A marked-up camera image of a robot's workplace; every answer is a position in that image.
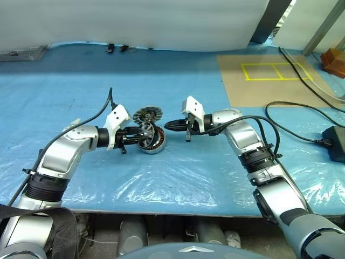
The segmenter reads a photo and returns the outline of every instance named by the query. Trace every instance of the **black strap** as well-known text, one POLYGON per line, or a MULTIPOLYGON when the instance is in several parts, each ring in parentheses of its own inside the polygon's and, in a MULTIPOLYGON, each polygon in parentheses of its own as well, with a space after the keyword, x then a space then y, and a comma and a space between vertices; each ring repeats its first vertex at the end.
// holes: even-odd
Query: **black strap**
POLYGON ((53 219, 52 259, 78 258, 77 221, 74 214, 66 208, 41 210, 18 209, 0 204, 0 219, 45 213, 53 219))
POLYGON ((290 224, 293 220, 297 219, 300 216, 307 215, 307 214, 311 214, 311 213, 309 213, 308 211, 306 211, 305 209, 302 209, 302 208, 294 208, 294 209, 290 209, 290 210, 283 212, 282 214, 280 214, 279 217, 282 220, 282 222, 284 222, 285 224, 290 226, 290 224))

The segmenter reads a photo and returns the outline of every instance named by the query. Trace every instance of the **robotic arm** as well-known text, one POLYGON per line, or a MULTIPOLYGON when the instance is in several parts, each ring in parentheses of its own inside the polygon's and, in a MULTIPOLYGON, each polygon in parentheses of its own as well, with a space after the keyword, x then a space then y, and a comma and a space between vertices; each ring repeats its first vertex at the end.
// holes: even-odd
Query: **robotic arm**
POLYGON ((298 187, 271 151, 273 145, 262 142, 255 130, 236 109, 205 114, 203 106, 192 96, 182 104, 183 120, 165 124, 172 131, 192 134, 223 133, 247 170, 262 216, 283 231, 297 258, 345 258, 345 231, 323 216, 313 214, 298 187))
MULTIPOLYGON (((89 125, 71 128, 73 125, 70 125, 64 129, 67 133, 49 146, 37 169, 26 170, 30 179, 20 197, 18 208, 39 210, 60 207, 64 191, 84 153, 97 147, 106 147, 107 150, 119 148, 125 154, 125 145, 140 144, 153 138, 152 133, 140 126, 125 127, 131 117, 122 105, 112 103, 112 108, 103 128, 89 125)), ((45 214, 12 217, 0 238, 0 258, 13 244, 31 243, 44 248, 52 226, 53 220, 45 214)))

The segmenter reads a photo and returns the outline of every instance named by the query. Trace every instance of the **plastic sheet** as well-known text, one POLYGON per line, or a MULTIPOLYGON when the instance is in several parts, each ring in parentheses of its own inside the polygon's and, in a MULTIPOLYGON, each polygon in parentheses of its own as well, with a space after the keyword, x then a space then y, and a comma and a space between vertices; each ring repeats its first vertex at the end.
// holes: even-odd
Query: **plastic sheet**
MULTIPOLYGON (((49 50, 39 62, 0 63, 1 203, 10 200, 25 177, 22 168, 33 165, 38 150, 71 121, 95 114, 110 86, 115 101, 131 114, 147 105, 162 108, 159 126, 183 118, 181 103, 188 95, 206 112, 230 106, 214 53, 138 50, 108 55, 104 46, 73 45, 49 50)), ((237 108, 263 115, 262 108, 237 108)), ((324 110, 344 123, 343 115, 324 110)), ((331 126, 313 112, 297 111, 272 108, 272 116, 309 137, 331 126)), ((106 115, 91 124, 102 126, 106 115)), ((166 133, 167 145, 155 155, 137 146, 128 146, 126 155, 104 148, 86 153, 63 205, 123 213, 260 215, 254 187, 225 136, 192 136, 192 142, 185 142, 183 132, 166 133)), ((324 148, 285 133, 281 138, 281 160, 315 212, 344 213, 345 165, 330 161, 324 148)))

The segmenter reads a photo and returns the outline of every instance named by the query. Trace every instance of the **yellow tape grid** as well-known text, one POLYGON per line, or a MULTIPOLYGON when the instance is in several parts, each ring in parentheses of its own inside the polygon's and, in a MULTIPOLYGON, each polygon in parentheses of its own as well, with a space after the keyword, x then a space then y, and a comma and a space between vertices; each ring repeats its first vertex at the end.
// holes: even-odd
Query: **yellow tape grid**
MULTIPOLYGON (((301 63, 297 63, 298 65, 300 65, 300 67, 302 68, 303 72, 307 75, 306 78, 303 78, 304 80, 313 80, 313 77, 308 73, 308 71, 302 66, 301 63)), ((296 78, 286 78, 283 77, 281 75, 281 73, 279 72, 279 70, 277 69, 276 65, 290 65, 290 63, 286 62, 286 63, 241 63, 241 67, 243 70, 243 73, 246 77, 246 81, 285 81, 285 80, 300 80, 298 77, 296 78), (277 73, 279 78, 250 78, 248 75, 248 72, 246 70, 246 66, 271 66, 274 71, 277 73)))

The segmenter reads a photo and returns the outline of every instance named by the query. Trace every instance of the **black power brick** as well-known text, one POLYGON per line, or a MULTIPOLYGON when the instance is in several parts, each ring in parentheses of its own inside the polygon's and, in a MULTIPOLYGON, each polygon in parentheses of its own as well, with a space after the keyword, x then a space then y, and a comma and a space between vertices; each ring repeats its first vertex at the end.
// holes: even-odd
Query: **black power brick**
POLYGON ((345 163, 345 128, 332 126, 322 132, 322 136, 323 139, 328 139, 332 142, 332 145, 327 147, 330 159, 345 163))

